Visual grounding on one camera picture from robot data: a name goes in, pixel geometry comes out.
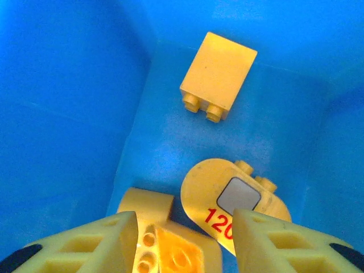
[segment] printed number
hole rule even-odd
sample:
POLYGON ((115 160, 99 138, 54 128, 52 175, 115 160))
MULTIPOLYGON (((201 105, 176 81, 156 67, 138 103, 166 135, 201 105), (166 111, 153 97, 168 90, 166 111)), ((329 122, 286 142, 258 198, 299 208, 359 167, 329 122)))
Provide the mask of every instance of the printed number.
MULTIPOLYGON (((211 220, 211 218, 214 216, 216 209, 209 209, 209 211, 210 211, 210 214, 207 216, 207 218, 205 220, 206 223, 208 223, 211 220)), ((217 218, 224 219, 224 220, 221 223, 214 223, 211 226, 214 229, 216 229, 218 232, 222 232, 222 230, 219 228, 219 226, 226 226, 228 224, 229 220, 225 215, 222 215, 222 214, 220 214, 217 218)), ((224 231, 225 238, 229 239, 229 240, 233 239, 233 235, 228 235, 229 232, 231 233, 231 226, 232 226, 232 224, 230 223, 224 231)))

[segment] blue plastic bin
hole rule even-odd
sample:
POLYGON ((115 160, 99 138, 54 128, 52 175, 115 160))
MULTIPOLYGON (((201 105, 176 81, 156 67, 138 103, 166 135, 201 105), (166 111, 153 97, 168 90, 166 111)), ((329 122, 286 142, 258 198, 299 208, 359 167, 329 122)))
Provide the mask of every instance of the blue plastic bin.
POLYGON ((130 186, 175 195, 195 228, 181 182, 214 157, 363 252, 362 1, 316 2, 0 1, 0 259, 115 213, 130 186), (208 31, 258 51, 219 124, 179 92, 208 31))

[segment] black rubber pad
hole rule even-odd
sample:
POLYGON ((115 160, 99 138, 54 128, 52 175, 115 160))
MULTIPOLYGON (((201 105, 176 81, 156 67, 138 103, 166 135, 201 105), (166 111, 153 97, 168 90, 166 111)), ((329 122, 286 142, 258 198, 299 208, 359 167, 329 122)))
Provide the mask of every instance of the black rubber pad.
POLYGON ((0 262, 0 272, 13 272, 15 269, 17 269, 19 266, 29 260, 32 256, 37 254, 38 251, 42 248, 42 245, 31 245, 17 250, 0 262))
POLYGON ((340 253, 345 259, 350 261, 358 269, 364 272, 364 255, 355 249, 347 246, 339 245, 338 243, 331 243, 330 246, 340 253))

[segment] yellow lego duplo brick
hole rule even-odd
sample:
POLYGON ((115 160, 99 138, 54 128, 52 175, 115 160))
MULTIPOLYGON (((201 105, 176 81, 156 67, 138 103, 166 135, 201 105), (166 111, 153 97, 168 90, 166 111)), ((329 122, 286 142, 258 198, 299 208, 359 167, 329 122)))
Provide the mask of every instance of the yellow lego duplo brick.
POLYGON ((134 212, 123 212, 43 238, 43 248, 13 273, 129 273, 137 247, 134 212))
POLYGON ((157 227, 160 273, 221 273, 218 243, 185 226, 168 221, 157 227))
POLYGON ((207 119, 225 119, 253 64, 257 51, 208 32, 180 86, 185 107, 206 111, 207 119))
POLYGON ((362 272, 330 246, 346 242, 257 212, 236 209, 233 236, 240 273, 362 272))
POLYGON ((138 244, 133 273, 159 272, 159 246, 156 239, 156 224, 169 219, 173 196, 164 193, 130 188, 124 194, 118 212, 133 210, 138 219, 138 244))
POLYGON ((273 192, 277 188, 267 178, 251 174, 243 161, 208 159, 195 165, 181 187, 181 202, 187 216, 235 255, 232 222, 235 208, 261 212, 286 221, 291 215, 273 192))

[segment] blue bin floor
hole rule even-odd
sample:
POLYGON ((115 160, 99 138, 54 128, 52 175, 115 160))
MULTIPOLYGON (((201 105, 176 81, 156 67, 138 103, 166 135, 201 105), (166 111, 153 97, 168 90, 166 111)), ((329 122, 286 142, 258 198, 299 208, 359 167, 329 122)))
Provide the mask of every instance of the blue bin floor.
MULTIPOLYGON (((254 63, 231 111, 218 124, 184 109, 179 86, 196 54, 159 42, 115 177, 108 214, 129 187, 176 196, 172 219, 201 231, 179 199, 186 173, 208 158, 244 160, 278 186, 276 194, 300 223, 308 162, 328 86, 313 78, 254 63)), ((226 250, 224 272, 238 272, 226 250)))

